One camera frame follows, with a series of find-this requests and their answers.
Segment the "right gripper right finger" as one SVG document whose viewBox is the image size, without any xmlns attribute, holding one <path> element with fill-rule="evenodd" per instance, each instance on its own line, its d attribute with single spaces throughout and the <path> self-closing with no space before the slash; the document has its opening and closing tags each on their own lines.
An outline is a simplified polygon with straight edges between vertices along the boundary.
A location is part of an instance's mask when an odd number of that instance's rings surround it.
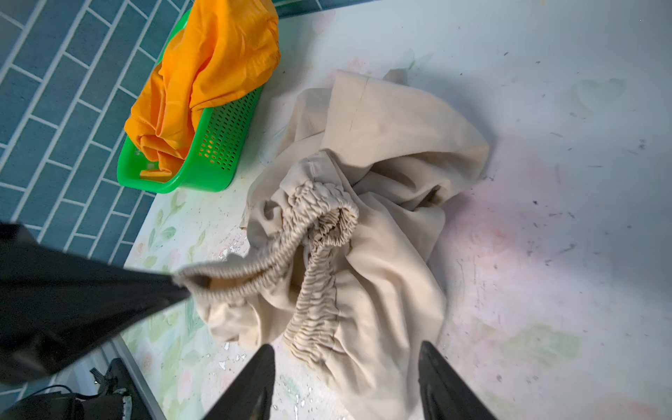
<svg viewBox="0 0 672 420">
<path fill-rule="evenodd" d="M 493 413 L 429 341 L 424 341 L 420 348 L 418 369 L 425 419 L 495 420 Z"/>
</svg>

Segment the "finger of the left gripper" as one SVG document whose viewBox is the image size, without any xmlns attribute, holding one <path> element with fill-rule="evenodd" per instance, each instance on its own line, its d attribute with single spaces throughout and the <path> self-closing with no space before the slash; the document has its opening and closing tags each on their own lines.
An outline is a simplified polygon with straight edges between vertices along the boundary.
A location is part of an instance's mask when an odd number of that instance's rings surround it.
<svg viewBox="0 0 672 420">
<path fill-rule="evenodd" d="M 170 276 L 51 250 L 1 226 L 1 383 L 61 372 L 134 324 L 189 298 Z"/>
</svg>

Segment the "green plastic basket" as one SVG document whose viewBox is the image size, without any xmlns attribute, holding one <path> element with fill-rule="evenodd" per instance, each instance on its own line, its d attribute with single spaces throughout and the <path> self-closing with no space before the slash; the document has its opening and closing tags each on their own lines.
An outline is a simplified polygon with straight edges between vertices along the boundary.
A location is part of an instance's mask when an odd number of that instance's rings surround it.
<svg viewBox="0 0 672 420">
<path fill-rule="evenodd" d="M 187 26 L 191 9 L 178 21 L 169 42 Z M 157 164 L 149 161 L 127 135 L 117 164 L 118 182 L 155 194 L 167 194 L 179 187 L 208 192 L 224 190 L 236 173 L 263 86 L 239 100 L 204 110 L 185 163 L 166 182 L 141 178 L 141 171 L 155 169 Z"/>
</svg>

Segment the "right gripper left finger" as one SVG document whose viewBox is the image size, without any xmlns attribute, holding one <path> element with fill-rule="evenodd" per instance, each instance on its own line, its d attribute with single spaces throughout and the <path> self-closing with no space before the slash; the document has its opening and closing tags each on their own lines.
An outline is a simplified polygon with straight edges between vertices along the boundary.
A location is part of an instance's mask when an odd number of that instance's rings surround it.
<svg viewBox="0 0 672 420">
<path fill-rule="evenodd" d="M 203 419 L 269 420 L 275 376 L 274 348 L 264 344 Z"/>
</svg>

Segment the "orange shorts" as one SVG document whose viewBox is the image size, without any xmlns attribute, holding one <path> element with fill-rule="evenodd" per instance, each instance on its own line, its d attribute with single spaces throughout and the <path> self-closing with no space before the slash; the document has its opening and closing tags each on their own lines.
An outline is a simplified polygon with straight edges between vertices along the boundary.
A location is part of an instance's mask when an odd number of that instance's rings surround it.
<svg viewBox="0 0 672 420">
<path fill-rule="evenodd" d="M 125 131 L 166 182 L 182 168 L 204 110 L 266 83 L 281 60 L 271 1 L 197 1 L 131 108 Z"/>
</svg>

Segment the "beige shorts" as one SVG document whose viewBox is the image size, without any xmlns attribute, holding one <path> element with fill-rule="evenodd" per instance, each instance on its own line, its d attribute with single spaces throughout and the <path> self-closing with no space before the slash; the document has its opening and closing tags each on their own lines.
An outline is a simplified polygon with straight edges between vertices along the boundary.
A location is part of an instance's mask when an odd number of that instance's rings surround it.
<svg viewBox="0 0 672 420">
<path fill-rule="evenodd" d="M 174 278 L 215 339 L 282 339 L 357 419 L 406 419 L 418 404 L 420 348 L 446 317 L 428 265 L 443 206 L 489 154 L 460 112 L 406 76 L 339 72 L 304 91 L 248 192 L 248 254 Z"/>
</svg>

